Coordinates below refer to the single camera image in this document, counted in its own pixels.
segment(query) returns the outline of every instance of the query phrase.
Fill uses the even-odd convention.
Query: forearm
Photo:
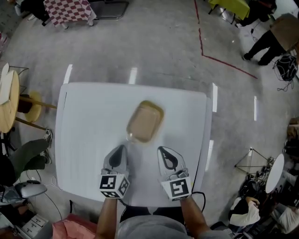
[[[116,232],[117,199],[105,199],[96,233],[96,239],[114,239]]]
[[[200,208],[192,197],[181,200],[181,207],[186,226],[194,238],[198,238],[202,232],[210,230]]]

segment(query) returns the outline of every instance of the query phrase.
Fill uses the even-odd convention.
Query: checkered tablecloth
[[[43,4],[54,26],[96,18],[87,0],[45,0]]]

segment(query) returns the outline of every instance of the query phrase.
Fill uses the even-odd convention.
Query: gray floor
[[[241,59],[241,53],[254,44],[252,26],[237,29],[228,22],[231,14],[221,15],[218,9],[208,15],[208,3],[197,0],[197,4],[200,24],[193,0],[134,0],[121,20],[98,21],[93,27],[80,22],[63,30],[51,24],[42,27],[40,21],[23,20],[2,59],[11,65],[29,67],[21,75],[21,84],[27,86],[27,91],[41,92],[43,100],[54,105],[69,64],[73,65],[71,82],[128,83],[131,71],[135,70],[136,84],[201,91],[209,96],[213,84],[216,85],[218,104],[211,132],[214,144],[202,185],[207,198],[204,215],[212,224],[227,218],[227,205],[244,179],[234,165],[249,148],[254,147],[265,156],[281,152],[288,121],[299,113],[299,89],[295,81],[293,90],[277,91],[284,83],[278,81],[272,63],[259,67]],[[253,36],[259,38],[268,25],[260,24]],[[232,64],[257,79],[203,57],[199,28],[206,56]],[[55,129],[55,117],[55,110],[43,110],[37,124]],[[16,127],[13,135],[16,146],[43,136],[41,130],[19,123]],[[50,184],[51,177],[56,175],[54,148],[53,142],[50,150],[53,164],[40,171],[45,184]],[[34,171],[28,175],[38,178]],[[26,174],[22,174],[21,180],[26,179]],[[68,213],[70,199],[91,219],[100,212],[100,202],[52,186],[48,186],[48,195],[63,217]],[[51,221],[60,219],[45,195],[32,201],[41,215]],[[199,196],[197,202],[202,205]]]

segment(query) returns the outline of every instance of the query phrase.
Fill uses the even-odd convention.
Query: yellow-green tablecloth
[[[245,0],[209,0],[209,3],[212,9],[214,9],[216,4],[219,4],[228,11],[235,13],[242,20],[249,16],[250,7]]]

